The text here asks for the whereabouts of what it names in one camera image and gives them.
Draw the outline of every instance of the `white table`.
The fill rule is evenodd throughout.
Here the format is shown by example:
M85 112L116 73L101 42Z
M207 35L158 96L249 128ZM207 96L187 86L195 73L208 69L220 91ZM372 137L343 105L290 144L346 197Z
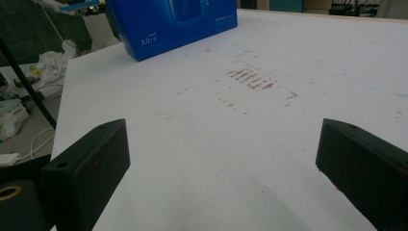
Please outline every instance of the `white table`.
M132 165L94 230L370 231L315 159L322 120L408 150L408 23L239 11L137 63L69 62L53 156L126 118Z

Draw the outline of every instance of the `blue box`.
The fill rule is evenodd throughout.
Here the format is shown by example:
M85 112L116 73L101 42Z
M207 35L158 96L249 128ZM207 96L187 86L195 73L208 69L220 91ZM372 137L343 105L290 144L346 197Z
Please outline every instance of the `blue box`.
M237 0L106 0L126 51L140 61L237 27Z

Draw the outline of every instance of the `table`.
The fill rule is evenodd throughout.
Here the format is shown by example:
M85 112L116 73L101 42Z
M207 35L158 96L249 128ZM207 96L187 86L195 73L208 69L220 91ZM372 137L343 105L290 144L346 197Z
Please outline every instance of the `table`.
M239 11L136 62L69 62L53 157L126 118L132 165L94 230L375 230L318 171L325 117L408 150L408 23Z

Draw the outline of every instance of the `black pole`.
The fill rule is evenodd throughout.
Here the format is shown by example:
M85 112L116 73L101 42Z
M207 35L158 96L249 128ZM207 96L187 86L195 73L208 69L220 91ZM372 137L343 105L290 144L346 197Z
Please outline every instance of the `black pole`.
M41 100L38 98L36 92L34 91L33 87L31 87L31 84L28 82L26 76L24 75L18 63L15 61L12 53L10 52L9 48L7 48L6 43L3 41L1 36L0 36L0 49L3 52L3 55L6 57L9 64L12 66L15 74L17 75L21 83L23 84L24 88L28 91L31 98L37 104L37 107L39 108L39 110L42 112L42 114L45 116L45 118L48 120L48 122L51 124L51 126L55 130L55 128L57 127L57 122L54 120L54 118L51 116L51 114L42 104Z

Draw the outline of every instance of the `brass ring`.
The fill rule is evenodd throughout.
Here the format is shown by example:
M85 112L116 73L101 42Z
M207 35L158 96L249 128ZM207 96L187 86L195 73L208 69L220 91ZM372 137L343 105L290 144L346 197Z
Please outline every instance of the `brass ring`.
M18 186L18 185L8 186L6 188L1 189L0 190L0 201L12 198L13 196L19 194L21 190L22 190L21 186Z

